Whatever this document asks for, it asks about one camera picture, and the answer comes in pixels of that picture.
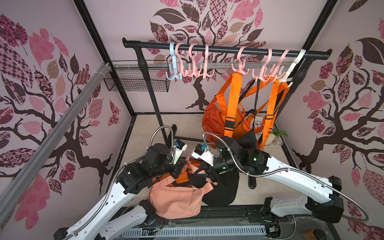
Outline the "black and orange bag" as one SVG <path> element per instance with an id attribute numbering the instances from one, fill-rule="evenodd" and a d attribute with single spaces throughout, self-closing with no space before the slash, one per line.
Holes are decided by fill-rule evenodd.
<path id="1" fill-rule="evenodd" d="M 206 174 L 207 166 L 202 167 L 202 163 L 191 160 L 191 165 L 172 183 L 175 187 L 196 187 L 202 188 L 213 173 Z M 203 196 L 203 203 L 211 207 L 223 207 L 230 205 L 236 198 L 239 186 L 239 173 L 230 171 L 219 174 L 213 183 L 213 190 Z"/>

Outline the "aluminium profile bar left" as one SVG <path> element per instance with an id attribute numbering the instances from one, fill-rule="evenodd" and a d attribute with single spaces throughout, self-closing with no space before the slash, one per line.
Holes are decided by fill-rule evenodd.
<path id="1" fill-rule="evenodd" d="M 31 159 L 23 166 L 14 180 L 1 195 L 1 224 L 5 222 L 14 207 L 19 202 L 27 188 L 30 186 L 52 151 L 59 144 L 68 128 L 79 115 L 94 90 L 104 79 L 104 75 L 111 70 L 111 64 L 103 63 L 93 74 L 90 82 L 86 84 L 82 92 L 74 100 L 63 117 L 55 125 L 52 132 L 45 138 L 37 148 Z"/>

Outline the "white patterned plate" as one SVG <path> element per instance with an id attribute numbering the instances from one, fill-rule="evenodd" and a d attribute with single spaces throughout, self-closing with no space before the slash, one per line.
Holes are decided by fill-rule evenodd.
<path id="1" fill-rule="evenodd" d="M 255 130 L 255 133 L 262 133 L 265 125 L 265 117 L 256 115 L 253 120 L 253 127 Z"/>

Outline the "bright orange waist bag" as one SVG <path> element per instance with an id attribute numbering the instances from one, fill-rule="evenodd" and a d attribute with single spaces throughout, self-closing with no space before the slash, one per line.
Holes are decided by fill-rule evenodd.
<path id="1" fill-rule="evenodd" d="M 272 83 L 273 86 L 272 86 L 270 98 L 259 109 L 257 109 L 257 114 L 256 114 L 258 115 L 264 107 L 267 107 L 263 132 L 255 133 L 256 138 L 258 140 L 257 149 L 260 149 L 260 150 L 265 149 L 267 139 L 269 135 L 273 132 L 274 123 L 277 118 L 279 107 L 281 106 L 282 101 L 285 99 L 286 95 L 290 90 L 290 87 L 288 86 L 287 83 L 280 83 L 279 80 L 276 80 L 271 77 L 268 77 L 267 80 L 268 80 L 267 82 L 261 81 L 260 90 L 266 85 L 268 85 L 269 83 Z M 257 86 L 250 89 L 245 96 L 249 97 L 253 94 L 256 94 L 256 89 L 257 89 Z M 253 122 L 255 117 L 253 116 L 253 114 L 249 114 L 249 111 L 246 112 L 242 104 L 239 104 L 239 106 L 240 106 L 239 109 L 244 112 L 244 117 L 240 120 L 240 123 L 238 124 L 238 126 L 242 128 L 245 134 L 247 131 L 251 129 L 251 125 L 252 125 L 251 122 Z"/>

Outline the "aluminium profile bar back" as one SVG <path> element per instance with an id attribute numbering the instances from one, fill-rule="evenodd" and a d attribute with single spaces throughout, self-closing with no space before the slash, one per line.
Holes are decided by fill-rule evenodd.
<path id="1" fill-rule="evenodd" d="M 170 63 L 160 63 L 160 64 L 155 64 L 154 62 L 149 62 L 147 63 L 148 68 L 165 68 L 167 69 L 169 67 Z M 283 62 L 281 63 L 281 67 L 284 67 L 284 70 L 287 70 L 291 62 Z M 115 68 L 138 68 L 139 64 L 137 61 L 112 61 L 112 65 Z M 245 69 L 260 69 L 264 63 L 246 63 Z M 267 64 L 267 68 L 270 69 L 273 65 L 278 65 L 277 62 L 270 62 Z M 208 68 L 209 69 L 231 69 L 232 68 L 232 63 L 208 63 Z"/>

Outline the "aluminium profile bar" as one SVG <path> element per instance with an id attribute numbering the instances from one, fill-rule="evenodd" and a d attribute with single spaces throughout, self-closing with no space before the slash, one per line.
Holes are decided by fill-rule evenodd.
<path id="1" fill-rule="evenodd" d="M 160 63 L 160 64 L 155 64 L 154 62 L 149 62 L 147 63 L 148 68 L 165 68 L 167 69 L 169 67 L 170 63 Z M 284 70 L 287 70 L 291 62 L 283 62 L 281 63 L 281 67 L 284 67 Z M 137 61 L 112 61 L 112 65 L 115 68 L 138 68 L 139 64 Z M 264 63 L 246 63 L 245 69 L 260 69 Z M 277 62 L 270 62 L 267 64 L 267 68 L 270 69 L 273 65 L 278 65 Z M 232 68 L 232 63 L 208 63 L 208 68 L 209 69 L 231 69 Z"/>
<path id="2" fill-rule="evenodd" d="M 27 188 L 30 186 L 52 151 L 59 144 L 68 128 L 79 115 L 94 90 L 104 79 L 104 75 L 111 70 L 111 64 L 103 63 L 93 74 L 90 82 L 86 84 L 82 92 L 74 100 L 63 117 L 55 125 L 52 132 L 45 138 L 37 148 L 31 159 L 23 166 L 14 180 L 1 195 L 1 224 L 5 222 L 14 207 L 19 202 Z"/>

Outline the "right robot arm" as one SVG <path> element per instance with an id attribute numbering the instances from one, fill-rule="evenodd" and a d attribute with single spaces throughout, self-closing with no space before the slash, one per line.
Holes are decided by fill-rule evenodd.
<path id="1" fill-rule="evenodd" d="M 275 219 L 287 215 L 312 215 L 317 219 L 338 223 L 344 213 L 344 202 L 339 192 L 342 181 L 336 176 L 318 177 L 289 166 L 257 148 L 242 148 L 232 138 L 217 140 L 218 155 L 207 145 L 194 150 L 194 157 L 204 161 L 215 175 L 238 171 L 249 178 L 266 178 L 299 192 L 290 198 L 265 199 L 263 214 Z"/>

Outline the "right flexible metal conduit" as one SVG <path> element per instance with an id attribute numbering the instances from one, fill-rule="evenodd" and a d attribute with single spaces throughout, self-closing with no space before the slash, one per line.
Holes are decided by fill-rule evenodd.
<path id="1" fill-rule="evenodd" d="M 336 197 L 345 198 L 346 200 L 353 203 L 358 209 L 360 209 L 361 212 L 365 214 L 364 219 L 355 219 L 349 216 L 341 215 L 342 218 L 361 223 L 369 222 L 371 220 L 369 213 L 359 203 L 357 203 L 355 200 L 348 197 L 341 191 L 332 187 L 329 182 L 329 179 L 314 176 L 299 169 L 290 167 L 274 157 L 269 157 L 267 160 L 267 166 L 269 168 L 268 171 L 264 171 L 261 175 L 252 175 L 247 172 L 245 167 L 241 165 L 240 161 L 235 158 L 230 146 L 223 139 L 219 138 L 213 133 L 203 132 L 202 137 L 205 145 L 208 144 L 205 139 L 205 135 L 213 136 L 226 147 L 227 152 L 231 156 L 235 166 L 241 173 L 254 178 L 267 178 L 277 181 L 303 194 L 306 194 L 311 199 L 322 204 L 331 201 L 331 198 L 329 197 L 329 192 L 332 191 Z"/>

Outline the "small black sling bag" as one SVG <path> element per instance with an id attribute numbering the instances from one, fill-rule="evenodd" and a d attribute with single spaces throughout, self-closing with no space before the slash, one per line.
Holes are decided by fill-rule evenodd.
<path id="1" fill-rule="evenodd" d="M 257 89 L 256 96 L 254 102 L 254 108 L 249 111 L 249 114 L 253 114 L 255 117 L 257 114 L 257 102 L 259 98 L 259 90 L 260 90 L 261 80 L 257 79 Z M 251 122 L 251 129 L 247 131 L 241 138 L 238 139 L 238 143 L 244 149 L 257 149 L 258 148 L 258 140 L 255 134 L 255 126 L 254 123 Z"/>

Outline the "black clothes rack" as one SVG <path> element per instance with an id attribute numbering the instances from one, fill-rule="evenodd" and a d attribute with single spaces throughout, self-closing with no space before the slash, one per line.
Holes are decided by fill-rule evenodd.
<path id="1" fill-rule="evenodd" d="M 151 83 L 151 77 L 149 74 L 149 67 L 147 60 L 144 57 L 142 49 L 160 49 L 160 50 L 165 50 L 168 49 L 170 44 L 168 43 L 147 43 L 147 42 L 141 42 L 141 41 L 129 41 L 126 40 L 126 38 L 122 39 L 123 45 L 125 48 L 128 49 L 133 49 L 136 53 L 137 56 L 137 62 L 139 69 L 143 75 L 144 80 L 146 81 L 146 86 L 147 89 L 149 90 L 149 94 L 151 97 L 152 105 L 155 110 L 155 115 L 158 119 L 159 126 L 162 127 L 164 125 L 161 113 L 159 110 L 158 102 L 155 97 L 155 92 L 153 90 L 153 86 Z M 191 45 L 187 44 L 181 44 L 180 48 L 181 50 L 189 50 Z M 208 46 L 209 52 L 210 53 L 220 53 L 220 54 L 237 54 L 241 48 L 235 48 L 235 47 L 218 47 L 218 46 Z M 205 51 L 205 45 L 194 45 L 193 48 L 191 49 L 192 51 L 196 52 L 204 52 Z M 267 56 L 268 49 L 251 49 L 251 48 L 245 48 L 244 49 L 245 53 L 244 55 L 261 55 L 261 56 Z M 272 50 L 272 56 L 274 57 L 281 57 L 283 55 L 284 51 L 283 50 Z M 298 87 L 300 83 L 302 83 L 304 77 L 307 74 L 307 71 L 311 64 L 316 61 L 316 60 L 327 60 L 331 56 L 332 50 L 329 49 L 326 52 L 322 51 L 306 51 L 306 53 L 303 55 L 303 58 L 299 61 L 297 67 L 294 67 L 294 70 L 292 72 L 293 78 L 297 79 L 299 82 L 297 84 L 294 84 L 294 90 Z M 293 51 L 289 50 L 287 55 L 285 57 L 293 58 L 299 56 L 300 51 Z M 278 100 L 280 100 L 280 103 L 283 104 L 282 108 L 285 106 L 286 103 L 282 100 L 282 95 L 278 95 Z M 166 132 L 162 130 L 164 140 L 166 143 L 168 143 L 168 137 L 166 135 Z"/>

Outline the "white multi-hook hanger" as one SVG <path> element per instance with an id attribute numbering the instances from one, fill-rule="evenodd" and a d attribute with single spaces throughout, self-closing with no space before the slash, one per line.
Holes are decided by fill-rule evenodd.
<path id="1" fill-rule="evenodd" d="M 304 49 L 301 49 L 300 50 L 300 53 L 298 54 L 298 56 L 294 59 L 294 61 L 291 63 L 290 67 L 288 68 L 288 70 L 285 72 L 285 74 L 279 79 L 279 82 L 280 83 L 287 83 L 288 82 L 288 78 L 290 77 L 292 71 L 294 70 L 294 68 L 299 64 L 299 62 L 303 59 L 305 53 L 307 51 L 304 50 Z"/>

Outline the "pink multi-hook hanger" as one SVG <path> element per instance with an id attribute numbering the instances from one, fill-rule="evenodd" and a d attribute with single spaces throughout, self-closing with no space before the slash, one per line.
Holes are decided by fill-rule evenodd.
<path id="1" fill-rule="evenodd" d="M 177 66 L 178 72 L 176 73 L 176 77 L 177 77 L 178 81 L 181 81 L 182 78 L 189 77 L 189 70 L 186 70 L 184 68 L 183 60 L 179 54 L 180 45 L 182 45 L 182 43 L 178 43 L 175 47 L 175 54 L 176 54 L 177 59 L 179 60 L 179 64 Z"/>
<path id="2" fill-rule="evenodd" d="M 204 58 L 204 69 L 203 69 L 203 79 L 211 78 L 214 73 L 208 73 L 208 59 L 209 59 L 209 45 L 205 45 L 205 58 Z"/>
<path id="3" fill-rule="evenodd" d="M 260 70 L 260 73 L 259 75 L 257 76 L 255 73 L 254 73 L 254 69 L 252 70 L 252 76 L 253 78 L 255 78 L 256 80 L 261 80 L 262 82 L 267 82 L 268 80 L 266 79 L 265 77 L 265 72 L 267 70 L 267 65 L 269 64 L 271 58 L 272 58 L 272 54 L 273 54 L 273 50 L 272 49 L 268 49 L 268 55 L 267 55 L 267 59 L 266 61 L 264 62 L 261 70 Z"/>
<path id="4" fill-rule="evenodd" d="M 277 65 L 273 65 L 273 67 L 271 68 L 269 77 L 278 80 L 284 76 L 285 72 L 283 72 L 284 66 L 282 66 L 282 63 L 283 63 L 283 60 L 286 58 L 287 54 L 289 53 L 289 51 L 290 51 L 289 49 L 286 49 L 282 53 Z"/>
<path id="5" fill-rule="evenodd" d="M 237 53 L 237 61 L 238 61 L 238 67 L 235 68 L 234 67 L 234 64 L 232 64 L 232 70 L 235 72 L 235 73 L 240 73 L 242 75 L 247 75 L 249 73 L 249 70 L 245 70 L 245 64 L 246 64 L 246 60 L 242 60 L 241 57 L 242 57 L 242 53 L 244 51 L 244 49 L 246 48 L 246 46 L 242 46 L 240 47 L 238 53 Z"/>
<path id="6" fill-rule="evenodd" d="M 189 64 L 189 68 L 188 70 L 186 71 L 187 73 L 187 76 L 188 77 L 195 77 L 195 78 L 198 78 L 201 76 L 201 71 L 202 70 L 198 70 L 197 66 L 196 66 L 196 60 L 195 58 L 193 57 L 193 47 L 196 46 L 197 44 L 191 44 L 190 47 L 189 47 L 189 50 L 188 50 L 188 56 L 191 60 L 191 64 Z"/>

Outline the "brown bottle right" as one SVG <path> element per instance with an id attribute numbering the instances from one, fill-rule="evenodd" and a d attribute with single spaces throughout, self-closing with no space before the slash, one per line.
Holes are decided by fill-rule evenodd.
<path id="1" fill-rule="evenodd" d="M 326 233 L 321 229 L 308 230 L 301 233 L 301 236 L 304 240 L 326 240 Z"/>

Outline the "toy white radish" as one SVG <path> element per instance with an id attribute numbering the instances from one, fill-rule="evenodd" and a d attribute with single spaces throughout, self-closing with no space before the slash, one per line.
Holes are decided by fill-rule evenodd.
<path id="1" fill-rule="evenodd" d="M 282 146 L 282 137 L 288 137 L 287 132 L 280 132 L 278 129 L 274 129 L 267 139 L 266 146 Z"/>

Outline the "dark orange backpack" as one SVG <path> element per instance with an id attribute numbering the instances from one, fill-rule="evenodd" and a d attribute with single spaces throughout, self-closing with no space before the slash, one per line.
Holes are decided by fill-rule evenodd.
<path id="1" fill-rule="evenodd" d="M 242 80 L 240 73 L 230 75 L 204 112 L 202 120 L 204 131 L 236 140 L 244 135 L 244 131 L 238 126 L 244 117 L 244 112 L 239 109 Z"/>

